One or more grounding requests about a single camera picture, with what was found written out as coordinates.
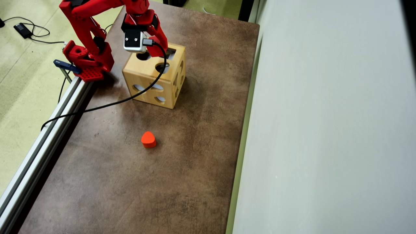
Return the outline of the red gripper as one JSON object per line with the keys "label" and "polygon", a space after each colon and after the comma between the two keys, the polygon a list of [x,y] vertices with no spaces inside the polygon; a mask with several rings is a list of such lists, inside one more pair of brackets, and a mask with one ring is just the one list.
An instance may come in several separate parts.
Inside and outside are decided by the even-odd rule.
{"label": "red gripper", "polygon": [[147,46],[147,51],[151,57],[164,57],[168,49],[167,38],[160,27],[160,21],[153,9],[144,12],[136,12],[126,8],[126,15],[122,21],[121,30],[139,30],[150,32],[151,39],[160,46]]}

